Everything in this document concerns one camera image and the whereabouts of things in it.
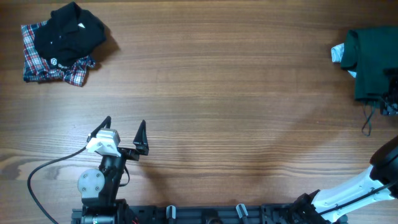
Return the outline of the black polo shirt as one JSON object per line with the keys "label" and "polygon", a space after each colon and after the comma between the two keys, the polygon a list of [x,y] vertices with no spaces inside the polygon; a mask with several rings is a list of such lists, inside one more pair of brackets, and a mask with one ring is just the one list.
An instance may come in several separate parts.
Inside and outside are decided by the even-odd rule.
{"label": "black polo shirt", "polygon": [[65,70],[106,40],[104,24],[75,2],[50,15],[47,23],[36,30],[34,47],[51,66]]}

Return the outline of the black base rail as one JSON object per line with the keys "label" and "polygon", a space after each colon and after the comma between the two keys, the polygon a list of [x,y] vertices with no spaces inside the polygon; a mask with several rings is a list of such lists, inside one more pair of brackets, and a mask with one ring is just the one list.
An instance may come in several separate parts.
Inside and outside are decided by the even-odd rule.
{"label": "black base rail", "polygon": [[242,224],[306,223],[291,212],[290,203],[227,207],[131,206],[120,215],[111,212],[72,210],[72,223],[146,223],[146,224]]}

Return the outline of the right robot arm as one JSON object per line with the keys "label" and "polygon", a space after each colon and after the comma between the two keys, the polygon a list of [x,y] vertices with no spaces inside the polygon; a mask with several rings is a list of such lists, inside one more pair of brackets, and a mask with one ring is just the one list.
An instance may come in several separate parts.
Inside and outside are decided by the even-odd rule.
{"label": "right robot arm", "polygon": [[290,223],[336,223],[349,212],[397,198],[397,138],[380,147],[369,167],[331,189],[301,195],[289,208]]}

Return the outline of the red plaid shirt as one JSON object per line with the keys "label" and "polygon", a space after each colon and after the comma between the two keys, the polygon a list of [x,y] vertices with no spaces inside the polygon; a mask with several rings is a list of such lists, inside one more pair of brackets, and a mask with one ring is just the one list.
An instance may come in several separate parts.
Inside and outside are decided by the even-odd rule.
{"label": "red plaid shirt", "polygon": [[22,39],[24,42],[24,70],[25,82],[64,81],[74,86],[83,86],[86,74],[94,68],[96,61],[90,55],[79,58],[72,66],[65,67],[54,58],[42,58],[34,47],[35,32],[46,25],[47,21],[36,24],[22,25]]}

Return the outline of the dark green shorts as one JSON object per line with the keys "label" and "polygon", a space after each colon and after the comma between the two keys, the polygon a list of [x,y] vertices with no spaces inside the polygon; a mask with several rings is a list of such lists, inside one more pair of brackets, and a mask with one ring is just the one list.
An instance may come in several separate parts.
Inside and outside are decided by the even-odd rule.
{"label": "dark green shorts", "polygon": [[371,118],[375,110],[380,109],[381,96],[389,87],[389,80],[383,70],[397,69],[397,27],[351,29],[347,32],[344,43],[353,44],[357,49],[354,100],[371,107],[361,129],[365,136],[369,136],[372,130]]}

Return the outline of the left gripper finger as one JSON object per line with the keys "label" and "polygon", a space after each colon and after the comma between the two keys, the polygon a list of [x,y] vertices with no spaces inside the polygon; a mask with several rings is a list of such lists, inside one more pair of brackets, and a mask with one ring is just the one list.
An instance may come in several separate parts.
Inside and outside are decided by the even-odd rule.
{"label": "left gripper finger", "polygon": [[141,155],[148,155],[149,143],[146,134],[146,121],[143,119],[137,133],[134,137],[133,144],[136,147],[136,151]]}
{"label": "left gripper finger", "polygon": [[111,127],[111,117],[107,116],[99,126],[97,126],[91,133],[88,134],[86,141],[89,142],[92,138],[95,138],[100,129],[110,128],[110,127]]}

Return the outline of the light blue striped cloth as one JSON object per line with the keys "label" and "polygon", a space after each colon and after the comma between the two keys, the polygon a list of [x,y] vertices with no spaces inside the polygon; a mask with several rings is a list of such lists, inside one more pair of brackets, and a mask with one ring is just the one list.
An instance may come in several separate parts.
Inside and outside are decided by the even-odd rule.
{"label": "light blue striped cloth", "polygon": [[342,65],[340,68],[356,78],[358,62],[357,49],[353,44],[338,44],[331,48],[331,61]]}

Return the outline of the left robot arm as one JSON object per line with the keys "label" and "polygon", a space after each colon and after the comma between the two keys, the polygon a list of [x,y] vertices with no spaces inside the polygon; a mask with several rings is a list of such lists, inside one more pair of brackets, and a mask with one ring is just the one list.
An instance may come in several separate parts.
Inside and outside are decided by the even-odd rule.
{"label": "left robot arm", "polygon": [[143,120],[133,140],[134,148],[120,147],[118,131],[111,128],[111,117],[94,129],[87,139],[88,152],[99,154],[102,159],[97,169],[84,171],[78,179],[81,193],[81,210],[74,210],[72,223],[123,224],[139,223],[138,216],[125,199],[117,199],[123,174],[128,174],[127,161],[138,161],[149,153],[146,122]]}

